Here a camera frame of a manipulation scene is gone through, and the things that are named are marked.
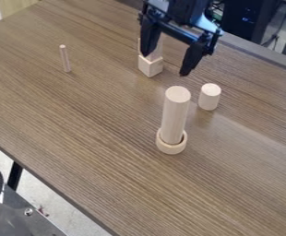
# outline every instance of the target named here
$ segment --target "wooden cylinder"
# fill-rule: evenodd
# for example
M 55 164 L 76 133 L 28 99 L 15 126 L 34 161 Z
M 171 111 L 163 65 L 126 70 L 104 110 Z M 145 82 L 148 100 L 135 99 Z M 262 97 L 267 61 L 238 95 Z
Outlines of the wooden cylinder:
M 205 84 L 201 88 L 198 105 L 200 108 L 213 111 L 218 107 L 221 89 L 216 84 Z
M 182 142 L 191 94 L 188 89 L 173 86 L 166 90 L 161 119 L 161 140 L 169 145 Z
M 63 44 L 60 45 L 60 54 L 61 54 L 61 58 L 62 58 L 64 71 L 70 72 L 71 71 L 71 64 L 69 63 L 69 60 L 68 60 L 68 54 L 67 54 L 66 46 Z

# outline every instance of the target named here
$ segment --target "gray floor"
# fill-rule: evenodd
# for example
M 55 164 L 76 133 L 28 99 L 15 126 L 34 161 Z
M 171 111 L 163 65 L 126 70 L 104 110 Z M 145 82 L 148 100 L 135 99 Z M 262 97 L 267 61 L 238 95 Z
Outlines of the gray floor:
M 271 37 L 271 35 L 274 32 L 276 32 L 277 28 L 282 22 L 282 19 L 284 18 L 285 12 L 286 12 L 286 5 L 282 5 L 277 14 L 275 15 L 275 17 L 269 23 L 262 42 L 267 41 Z M 279 32 L 279 39 L 275 49 L 274 49 L 275 42 L 271 43 L 268 48 L 278 53 L 282 53 L 285 43 L 286 43 L 286 20 L 284 21 L 282 29 Z
M 281 8 L 276 17 L 268 26 L 265 33 L 264 41 L 266 41 L 280 24 L 284 14 L 284 6 Z M 281 53 L 286 42 L 286 22 L 280 31 L 275 51 Z M 273 48 L 273 43 L 269 45 L 269 49 Z M 3 172 L 5 179 L 10 170 L 12 160 L 0 152 L 0 170 Z M 63 198 L 58 196 L 43 183 L 38 181 L 28 172 L 24 172 L 18 192 L 32 203 L 35 207 L 43 207 L 45 214 L 49 215 L 49 220 L 57 225 L 68 235 L 74 236 L 106 236 L 109 235 L 101 227 L 93 221 L 85 217 L 78 210 L 68 204 Z

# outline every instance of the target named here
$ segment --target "table leg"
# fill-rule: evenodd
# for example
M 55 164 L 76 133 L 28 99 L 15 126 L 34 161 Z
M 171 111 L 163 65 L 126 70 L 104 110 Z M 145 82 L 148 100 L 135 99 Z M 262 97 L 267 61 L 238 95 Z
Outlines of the table leg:
M 14 161 L 7 181 L 7 185 L 14 191 L 16 191 L 18 188 L 22 170 L 22 167 Z

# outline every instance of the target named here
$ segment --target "screw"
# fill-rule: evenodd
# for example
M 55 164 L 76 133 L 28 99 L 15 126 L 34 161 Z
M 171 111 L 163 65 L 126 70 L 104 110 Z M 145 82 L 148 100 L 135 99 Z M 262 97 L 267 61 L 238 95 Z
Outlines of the screw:
M 31 208 L 27 208 L 27 209 L 25 209 L 24 214 L 25 214 L 25 216 L 30 217 L 33 214 L 33 210 Z

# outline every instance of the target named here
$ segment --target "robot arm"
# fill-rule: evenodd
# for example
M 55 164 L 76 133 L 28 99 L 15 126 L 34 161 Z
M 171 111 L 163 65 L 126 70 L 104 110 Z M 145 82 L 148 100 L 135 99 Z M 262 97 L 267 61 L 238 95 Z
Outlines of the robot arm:
M 189 75 L 203 56 L 213 54 L 222 30 L 204 16 L 209 0 L 146 0 L 139 14 L 141 24 L 140 50 L 144 56 L 152 53 L 164 32 L 189 46 L 180 69 L 181 76 Z M 196 35 L 182 28 L 202 30 Z

